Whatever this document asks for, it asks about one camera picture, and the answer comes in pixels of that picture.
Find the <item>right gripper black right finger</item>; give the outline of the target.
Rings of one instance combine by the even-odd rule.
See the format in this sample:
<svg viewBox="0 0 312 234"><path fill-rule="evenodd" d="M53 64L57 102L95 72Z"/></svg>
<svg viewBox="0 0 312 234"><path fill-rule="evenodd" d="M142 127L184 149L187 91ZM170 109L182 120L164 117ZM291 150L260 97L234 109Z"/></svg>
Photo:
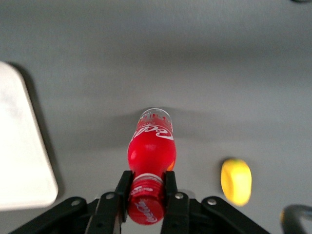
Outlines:
<svg viewBox="0 0 312 234"><path fill-rule="evenodd" d="M179 192L173 171L165 174L165 215L161 234L188 234L190 232L189 197Z"/></svg>

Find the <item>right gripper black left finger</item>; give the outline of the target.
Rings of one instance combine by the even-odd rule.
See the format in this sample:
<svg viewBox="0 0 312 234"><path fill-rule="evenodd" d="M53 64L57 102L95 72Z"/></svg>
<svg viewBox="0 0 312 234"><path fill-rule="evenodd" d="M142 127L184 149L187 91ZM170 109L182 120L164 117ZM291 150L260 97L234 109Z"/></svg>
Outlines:
<svg viewBox="0 0 312 234"><path fill-rule="evenodd" d="M121 226L127 219L127 204L133 172L124 171L115 190L104 193L97 201L91 215L86 234L120 234Z"/></svg>

